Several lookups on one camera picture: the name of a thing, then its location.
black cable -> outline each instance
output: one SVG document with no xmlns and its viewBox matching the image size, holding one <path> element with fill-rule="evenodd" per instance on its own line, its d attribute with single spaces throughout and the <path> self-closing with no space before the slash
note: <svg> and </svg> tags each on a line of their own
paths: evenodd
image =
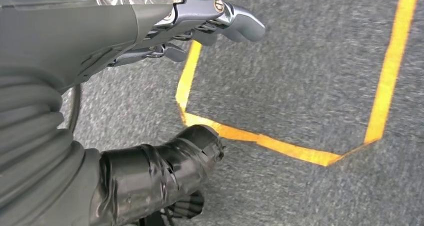
<svg viewBox="0 0 424 226">
<path fill-rule="evenodd" d="M 80 116 L 81 110 L 81 96 L 83 94 L 83 87 L 81 84 L 77 84 L 72 88 L 72 101 L 71 101 L 71 110 L 70 117 L 67 128 L 74 133 L 75 128 L 77 127 L 78 117 Z"/>
</svg>

gray ribbed tube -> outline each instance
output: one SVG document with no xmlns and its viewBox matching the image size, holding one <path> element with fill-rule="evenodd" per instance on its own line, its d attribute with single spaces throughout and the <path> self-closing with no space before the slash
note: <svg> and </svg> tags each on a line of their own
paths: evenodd
<svg viewBox="0 0 424 226">
<path fill-rule="evenodd" d="M 3 85 L 0 98 L 0 225 L 25 225 L 66 189 L 84 149 L 69 131 L 57 130 L 62 97 L 53 88 Z"/>
</svg>

robotic hand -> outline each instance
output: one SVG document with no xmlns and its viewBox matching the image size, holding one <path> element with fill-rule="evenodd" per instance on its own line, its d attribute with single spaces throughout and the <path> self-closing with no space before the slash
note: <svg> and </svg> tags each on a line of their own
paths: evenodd
<svg viewBox="0 0 424 226">
<path fill-rule="evenodd" d="M 179 0 L 171 13 L 156 23 L 143 42 L 109 64 L 117 67 L 145 58 L 167 57 L 174 62 L 187 59 L 187 52 L 169 41 L 195 40 L 211 46 L 222 34 L 234 42 L 259 41 L 265 26 L 248 10 L 222 0 Z"/>
</svg>

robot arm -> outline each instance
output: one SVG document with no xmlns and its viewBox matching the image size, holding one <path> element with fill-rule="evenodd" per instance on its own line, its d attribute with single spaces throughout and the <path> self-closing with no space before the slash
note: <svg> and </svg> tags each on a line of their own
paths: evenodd
<svg viewBox="0 0 424 226">
<path fill-rule="evenodd" d="M 197 190 L 223 156 L 212 129 L 193 126 L 161 146 L 100 153 L 57 129 L 62 93 L 107 66 L 163 56 L 185 60 L 171 40 L 210 45 L 217 34 L 256 41 L 264 33 L 247 10 L 222 0 L 3 6 L 0 225 L 124 225 Z"/>
</svg>

yellow tape line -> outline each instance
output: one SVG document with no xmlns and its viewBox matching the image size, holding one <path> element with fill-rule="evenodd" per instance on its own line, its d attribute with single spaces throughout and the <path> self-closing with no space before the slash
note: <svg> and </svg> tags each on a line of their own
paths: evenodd
<svg viewBox="0 0 424 226">
<path fill-rule="evenodd" d="M 399 0 L 397 4 L 390 43 L 385 54 L 380 81 L 365 135 L 365 143 L 380 140 L 383 137 L 416 4 L 417 0 Z"/>
<path fill-rule="evenodd" d="M 203 124 L 212 127 L 221 137 L 230 140 L 254 142 L 260 146 L 285 154 L 289 157 L 297 158 L 321 166 L 329 166 L 344 157 L 355 153 L 363 147 L 375 142 L 383 136 L 388 111 L 390 108 L 393 91 L 395 89 L 396 78 L 402 61 L 402 56 L 408 40 L 408 33 L 414 16 L 417 0 L 399 0 L 395 20 L 393 23 L 390 44 L 383 63 L 377 94 L 372 109 L 365 143 L 344 154 L 338 155 L 330 152 L 319 151 L 299 147 L 285 143 L 262 134 L 256 134 L 230 127 L 213 120 L 203 118 L 186 112 L 189 100 L 190 89 L 195 76 L 196 66 L 199 60 L 202 45 L 194 41 L 191 45 L 187 62 L 179 80 L 176 91 L 176 101 L 181 109 L 181 118 L 186 126 Z"/>
</svg>

